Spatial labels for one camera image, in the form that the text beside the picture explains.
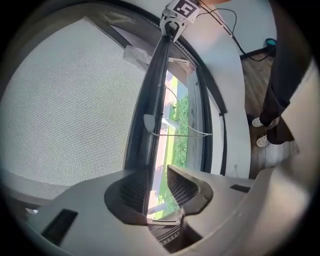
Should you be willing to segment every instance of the person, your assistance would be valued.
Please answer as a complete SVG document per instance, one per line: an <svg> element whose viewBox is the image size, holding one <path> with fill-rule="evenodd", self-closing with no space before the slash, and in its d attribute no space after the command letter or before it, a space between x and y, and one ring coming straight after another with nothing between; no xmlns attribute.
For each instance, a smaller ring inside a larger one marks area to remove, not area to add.
<svg viewBox="0 0 320 256"><path fill-rule="evenodd" d="M226 0L203 0L205 4L219 4ZM262 112L253 119L254 127L270 127L276 118L278 124L268 129L258 138L256 145L260 148L268 144L280 145L294 140L281 114L290 104L290 99L300 84L309 63L311 50L302 32L290 18L289 14L274 0L269 1L276 27L276 53L271 67L268 88L265 94Z"/></svg>

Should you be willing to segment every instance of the white wall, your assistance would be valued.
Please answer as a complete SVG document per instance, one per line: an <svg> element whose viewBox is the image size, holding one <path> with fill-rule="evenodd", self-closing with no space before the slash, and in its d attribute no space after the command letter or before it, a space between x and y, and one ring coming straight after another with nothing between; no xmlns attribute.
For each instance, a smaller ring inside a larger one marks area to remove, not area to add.
<svg viewBox="0 0 320 256"><path fill-rule="evenodd" d="M268 0L232 0L216 4L216 8L227 8L236 12L237 22L234 36L242 49L248 53L265 47L267 38L277 39L274 15ZM224 22L232 30L235 15L227 10L219 10Z"/></svg>

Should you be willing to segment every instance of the white mesh fabric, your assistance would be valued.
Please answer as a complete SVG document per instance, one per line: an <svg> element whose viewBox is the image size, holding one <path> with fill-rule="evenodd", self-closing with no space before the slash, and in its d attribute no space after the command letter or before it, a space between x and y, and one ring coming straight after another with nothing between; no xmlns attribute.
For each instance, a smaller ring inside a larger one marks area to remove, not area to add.
<svg viewBox="0 0 320 256"><path fill-rule="evenodd" d="M53 199L61 189L44 192L44 184L69 187L122 170L145 75L123 55L82 19L23 60L0 105L1 167L41 184L20 191Z"/></svg>

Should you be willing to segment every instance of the white shoe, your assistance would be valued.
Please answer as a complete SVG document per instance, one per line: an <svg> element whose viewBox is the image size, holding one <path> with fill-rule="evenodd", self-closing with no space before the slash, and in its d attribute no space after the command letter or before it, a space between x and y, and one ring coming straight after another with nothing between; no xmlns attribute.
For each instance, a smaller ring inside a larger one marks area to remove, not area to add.
<svg viewBox="0 0 320 256"><path fill-rule="evenodd" d="M268 146L269 143L270 142L267 139L267 135L263 135L262 137L258 138L256 141L256 145L259 148L264 148L264 147Z"/></svg>
<svg viewBox="0 0 320 256"><path fill-rule="evenodd" d="M253 127L261 127L261 126L264 126L264 125L263 125L262 122L260 122L260 118L257 117L257 118L255 118L255 119L252 120L252 126L253 126Z"/></svg>

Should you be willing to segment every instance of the gray wood floor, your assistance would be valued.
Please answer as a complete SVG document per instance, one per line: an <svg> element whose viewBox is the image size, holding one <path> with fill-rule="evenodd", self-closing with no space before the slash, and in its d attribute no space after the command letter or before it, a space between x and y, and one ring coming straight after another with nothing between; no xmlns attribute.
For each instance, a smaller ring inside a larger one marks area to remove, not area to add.
<svg viewBox="0 0 320 256"><path fill-rule="evenodd" d="M264 54L254 56L255 59L261 59ZM268 57L261 62L255 62L249 58L242 62L242 69L245 84L245 111L254 117L258 117L262 111L265 94L268 87L271 66L273 58ZM282 160L291 155L297 154L298 147L295 141L285 142L281 145L269 144L265 148L259 148L256 141L259 137L267 133L267 128L256 128L250 126L251 141L251 166L250 178L255 179L259 171L274 167Z"/></svg>

